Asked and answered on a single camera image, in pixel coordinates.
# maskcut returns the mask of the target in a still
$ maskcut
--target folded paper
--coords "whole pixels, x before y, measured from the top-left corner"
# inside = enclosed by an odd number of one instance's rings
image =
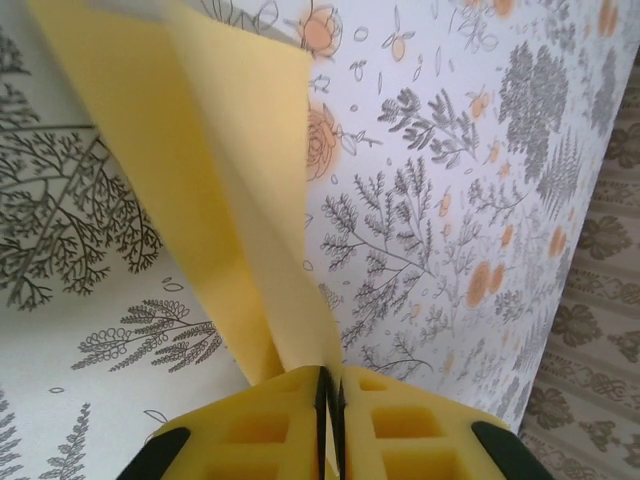
[[[164,26],[80,0],[30,6],[249,381],[337,375],[337,326],[301,267],[307,56],[179,5],[175,49]]]

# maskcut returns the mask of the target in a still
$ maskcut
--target gray fern illustration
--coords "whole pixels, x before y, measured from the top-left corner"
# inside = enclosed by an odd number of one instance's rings
[[[380,355],[379,346],[370,345],[363,346],[360,353],[366,368],[405,381],[421,367],[434,371],[429,362],[415,356],[417,346],[417,341],[410,332],[397,332],[387,355]]]
[[[551,162],[545,167],[536,191],[540,194],[542,205],[555,220],[560,209],[576,193],[582,152],[578,149],[578,138],[571,145],[571,132],[560,141],[553,151]]]
[[[15,438],[16,427],[12,425],[15,414],[6,413],[9,402],[4,398],[4,390],[0,388],[0,480],[5,480],[23,468],[19,463],[17,451],[21,438]],[[15,480],[26,480],[24,477]]]
[[[509,152],[526,153],[527,183],[542,173],[551,132],[560,129],[568,89],[564,62],[552,57],[548,47],[540,47],[536,56],[527,42],[513,49],[502,79],[498,120],[509,121]]]
[[[395,100],[390,98],[382,103],[378,121],[393,123],[389,132],[403,130],[402,138],[409,142],[409,150],[422,150],[428,145],[433,153],[431,161],[447,169],[457,167],[463,154],[477,162],[480,140],[469,115],[465,111],[456,112],[445,89],[427,105],[431,118],[420,113],[422,104],[415,92],[403,88]]]
[[[602,85],[596,92],[591,109],[591,128],[597,128],[598,134],[604,137],[609,133],[609,126],[616,113],[613,95],[616,88],[616,52],[613,47],[602,65]]]
[[[73,370],[119,360],[109,369],[115,372],[153,351],[156,358],[151,364],[173,363],[169,368],[173,373],[204,362],[222,345],[222,338],[211,321],[187,321],[190,311],[180,302],[144,300],[128,311],[129,315],[122,317],[120,323],[138,327],[108,328],[92,333],[78,346],[88,355],[75,363]]]
[[[27,74],[0,32],[0,290],[7,306],[33,310],[63,291],[88,295],[106,278],[114,247],[138,273],[157,258],[158,233],[91,125],[40,125],[8,74]]]
[[[53,468],[44,472],[38,478],[58,480],[85,479],[84,475],[77,475],[77,473],[84,468],[81,460],[85,456],[83,450],[87,440],[87,431],[89,430],[90,406],[89,403],[82,405],[76,424],[73,426],[71,434],[67,435],[67,443],[58,446],[61,456],[49,458],[47,463]]]
[[[493,225],[498,219],[507,221],[515,213],[516,207],[527,198],[527,194],[521,193],[515,182],[511,184],[510,192],[507,193],[505,183],[501,183],[499,187],[496,187],[495,183],[489,183],[487,186],[485,182],[475,179],[469,187],[467,198],[469,203],[476,207],[476,213],[488,210],[493,212],[489,220],[489,225]]]
[[[356,322],[342,333],[345,348],[370,334],[390,312],[398,313],[422,276],[433,275],[429,267],[433,233],[427,219],[433,186],[424,159],[409,159],[397,170],[392,188],[385,188],[382,172],[366,181],[356,175],[354,184],[368,211],[363,222],[367,233],[360,229],[361,215],[349,195],[328,196],[322,206],[337,230],[327,233],[320,246],[332,259],[329,270],[343,268],[358,251],[367,251],[367,277],[354,298]]]

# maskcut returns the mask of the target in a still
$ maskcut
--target damask wallpaper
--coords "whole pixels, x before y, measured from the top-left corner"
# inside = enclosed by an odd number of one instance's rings
[[[640,472],[640,57],[636,63],[522,426],[558,480]]]
[[[589,245],[639,5],[190,3],[314,57],[303,268],[347,362],[516,429]],[[113,478],[159,423],[246,384],[23,2],[0,22],[0,479]]]

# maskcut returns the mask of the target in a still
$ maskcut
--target white paper with botanical print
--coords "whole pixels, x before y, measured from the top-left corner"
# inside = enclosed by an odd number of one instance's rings
[[[316,59],[303,267],[347,362],[516,428],[637,4],[190,3]],[[0,21],[0,479],[113,478],[158,422],[245,383],[23,2]]]

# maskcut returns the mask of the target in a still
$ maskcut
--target square hole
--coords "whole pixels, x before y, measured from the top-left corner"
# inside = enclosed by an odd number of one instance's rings
[[[387,480],[471,480],[451,448],[415,448],[382,453]]]
[[[371,415],[377,438],[441,437],[440,424],[424,407],[377,408]]]
[[[230,443],[284,443],[288,431],[289,417],[286,414],[250,414],[233,422],[227,441]]]
[[[364,390],[365,392],[381,392],[386,389],[387,386],[377,380],[373,380],[371,378],[360,379],[360,390]]]
[[[277,478],[278,466],[275,464],[216,465],[208,472],[209,480],[276,480]]]

